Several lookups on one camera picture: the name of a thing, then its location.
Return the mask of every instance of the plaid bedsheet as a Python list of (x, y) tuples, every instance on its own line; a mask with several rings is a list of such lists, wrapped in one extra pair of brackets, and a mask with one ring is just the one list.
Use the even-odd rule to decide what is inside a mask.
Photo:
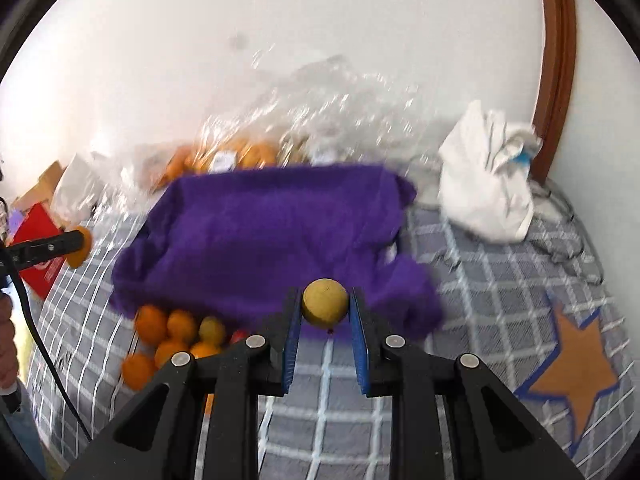
[[(118, 222), (84, 266), (65, 267), (38, 322), (60, 377), (94, 434), (133, 395), (120, 378), (120, 362), (138, 340), (132, 322), (108, 308), (108, 298), (111, 267), (142, 223), (140, 217)], [(580, 247), (577, 233), (562, 224), (535, 220), (530, 238), (549, 250), (571, 253)], [(481, 244), (441, 220), (438, 212), (421, 209), (408, 212), (399, 248), (430, 265), (440, 279), (446, 322), (426, 339), (425, 350), (446, 357), (473, 351), (511, 390), (554, 348), (549, 309), (542, 301), (546, 290), (578, 322), (602, 308), (606, 351), (621, 387), (597, 402), (574, 460), (587, 478), (606, 478), (633, 437), (633, 367), (623, 318), (612, 298), (604, 286), (588, 285), (584, 279), (597, 273), (589, 251), (562, 266), (530, 243)], [(28, 389), (44, 443), (63, 462), (71, 462), (86, 441), (37, 351)], [(565, 407), (530, 401), (526, 406), (566, 449), (570, 425)], [(301, 340), (290, 394), (261, 399), (258, 408), (261, 478), (387, 478), (390, 402), (360, 395), (353, 353), (346, 343)], [(442, 407), (440, 413), (444, 428)], [(203, 451), (201, 446), (200, 466)], [(451, 476), (446, 438), (444, 451)]]

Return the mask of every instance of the purple cloth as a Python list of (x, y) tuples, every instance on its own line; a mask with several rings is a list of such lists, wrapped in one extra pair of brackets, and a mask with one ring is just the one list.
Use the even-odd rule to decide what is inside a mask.
[(111, 304), (129, 317), (153, 303), (253, 329), (290, 287), (332, 278), (361, 287), (395, 330), (424, 336), (442, 318), (427, 270), (405, 254), (385, 262), (414, 198), (407, 181), (379, 166), (181, 178), (118, 258)]

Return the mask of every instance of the lemon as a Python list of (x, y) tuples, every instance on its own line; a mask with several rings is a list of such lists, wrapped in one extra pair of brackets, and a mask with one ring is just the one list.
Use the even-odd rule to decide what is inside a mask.
[(200, 324), (200, 339), (212, 346), (222, 346), (226, 339), (225, 326), (213, 316), (207, 316)]

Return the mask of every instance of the star pattern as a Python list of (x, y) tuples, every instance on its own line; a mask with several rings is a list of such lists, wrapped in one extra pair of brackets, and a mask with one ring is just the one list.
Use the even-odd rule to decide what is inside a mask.
[(602, 343), (599, 315), (598, 308), (576, 326), (562, 313), (562, 304), (556, 302), (551, 317), (558, 344), (514, 392), (520, 398), (565, 403), (572, 421), (571, 457), (580, 445), (596, 401), (620, 386)]

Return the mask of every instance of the white plastic bag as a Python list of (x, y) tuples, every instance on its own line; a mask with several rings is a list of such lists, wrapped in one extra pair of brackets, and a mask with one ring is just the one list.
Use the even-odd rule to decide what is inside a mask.
[(542, 140), (533, 126), (472, 102), (440, 147), (438, 199), (455, 224), (494, 243), (521, 242), (533, 217), (527, 177)]
[(91, 217), (105, 187), (97, 171), (76, 154), (58, 182), (50, 208), (67, 225), (78, 225)]

